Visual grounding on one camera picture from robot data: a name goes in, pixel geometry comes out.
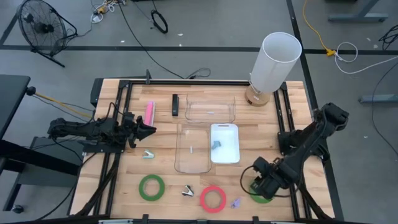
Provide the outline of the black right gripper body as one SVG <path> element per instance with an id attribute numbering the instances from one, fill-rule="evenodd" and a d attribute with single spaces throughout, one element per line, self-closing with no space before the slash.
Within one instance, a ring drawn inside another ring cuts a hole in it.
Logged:
<path id="1" fill-rule="evenodd" d="M 279 189 L 289 188 L 289 183 L 277 173 L 275 164 L 268 163 L 263 157 L 254 161 L 253 169 L 260 173 L 252 183 L 252 189 L 256 194 L 271 199 Z"/>

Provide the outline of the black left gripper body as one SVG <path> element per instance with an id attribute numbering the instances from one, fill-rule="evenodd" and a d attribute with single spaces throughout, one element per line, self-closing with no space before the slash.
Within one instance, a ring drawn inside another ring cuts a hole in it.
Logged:
<path id="1" fill-rule="evenodd" d="M 130 148 L 135 148 L 136 147 L 136 136 L 134 134 L 135 128 L 136 128 L 136 123 L 134 122 L 134 114 L 132 113 L 125 113 L 123 116 L 123 127 L 125 131 L 127 132 L 127 140 L 129 143 Z"/>

